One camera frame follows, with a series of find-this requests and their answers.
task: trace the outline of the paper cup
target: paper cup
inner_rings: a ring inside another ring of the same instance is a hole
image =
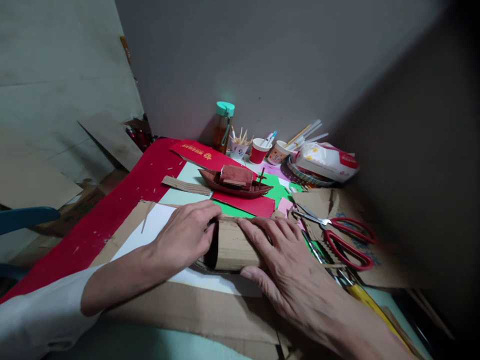
[[[253,143],[251,144],[251,154],[250,154],[250,162],[252,164],[260,164],[264,157],[267,155],[269,150],[272,148],[272,144],[268,147],[263,147],[262,143],[265,139],[256,138],[253,139]]]
[[[232,159],[242,159],[248,148],[249,145],[240,145],[233,142],[230,146],[230,157]]]
[[[277,140],[273,150],[268,155],[268,162],[272,165],[280,165],[280,163],[292,152],[285,149],[287,143],[285,141]]]

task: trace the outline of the white wall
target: white wall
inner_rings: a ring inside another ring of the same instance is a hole
[[[121,35],[114,0],[0,1],[0,127],[24,134],[73,181],[99,182],[114,169],[77,120],[143,112]],[[0,236],[0,262],[35,236]]]
[[[477,329],[480,269],[478,43],[446,17],[345,119],[355,185],[431,275],[429,295],[455,329]]]
[[[442,0],[116,0],[152,130],[210,140],[215,102],[236,128],[287,139],[334,122],[428,28]]]

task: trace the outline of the model boat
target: model boat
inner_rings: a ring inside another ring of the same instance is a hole
[[[224,166],[222,171],[203,169],[198,171],[210,189],[238,198],[255,199],[274,188],[262,184],[262,176],[260,176],[260,181],[253,180],[253,177],[258,175],[239,166]]]

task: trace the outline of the red envelope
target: red envelope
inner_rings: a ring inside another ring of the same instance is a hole
[[[245,168],[245,166],[232,160],[227,155],[223,155],[221,152],[213,150],[211,147],[205,146],[198,141],[183,140],[173,145],[170,150],[208,170],[222,171],[224,165],[235,165]]]
[[[245,199],[215,191],[211,198],[221,203],[233,206],[234,208],[243,210],[249,214],[263,218],[269,218],[275,211],[275,200],[266,196],[259,196],[254,199]]]

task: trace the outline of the red scissors handle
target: red scissors handle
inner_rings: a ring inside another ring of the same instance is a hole
[[[330,221],[331,221],[331,225],[333,227],[337,228],[338,230],[340,230],[344,233],[347,233],[348,235],[352,235],[354,238],[358,238],[360,240],[363,240],[364,242],[366,242],[368,244],[376,244],[377,243],[377,236],[375,235],[374,231],[371,228],[369,228],[368,226],[361,223],[360,221],[351,219],[349,217],[335,217],[333,219],[330,219]],[[365,230],[368,233],[369,236],[365,236],[361,232],[356,231],[356,230],[352,229],[351,227],[346,226],[342,223],[353,223],[357,227],[359,227],[360,229]]]
[[[341,237],[336,235],[333,231],[325,230],[325,237],[328,243],[330,244],[330,247],[332,251],[335,253],[335,255],[338,256],[345,264],[347,264],[352,269],[355,269],[357,271],[367,271],[374,267],[374,261],[369,256],[365,255],[363,252],[358,251],[353,246],[350,246],[349,244],[347,244]],[[363,265],[354,264],[353,262],[348,260],[345,256],[343,256],[342,253],[337,249],[337,245],[335,244],[335,241],[338,244],[340,244],[343,248],[345,248],[348,252],[353,254],[357,259],[359,259],[363,263]]]

